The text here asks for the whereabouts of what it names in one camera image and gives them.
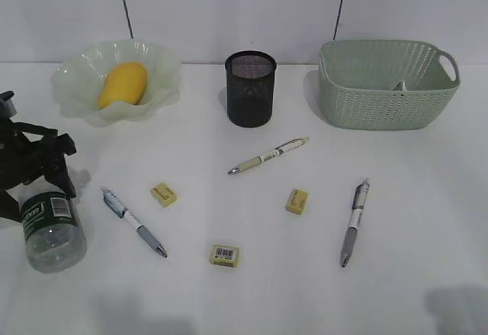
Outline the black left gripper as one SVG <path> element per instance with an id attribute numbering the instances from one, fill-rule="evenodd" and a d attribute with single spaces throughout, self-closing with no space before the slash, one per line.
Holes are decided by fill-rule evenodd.
<path id="1" fill-rule="evenodd" d="M 75 186 L 69 177 L 66 156 L 76 153 L 68 134 L 10 119 L 1 120 L 1 189 L 29 185 L 43 176 L 60 188 L 68 198 L 75 198 Z M 21 223 L 18 202 L 6 191 L 0 192 L 0 217 Z"/>

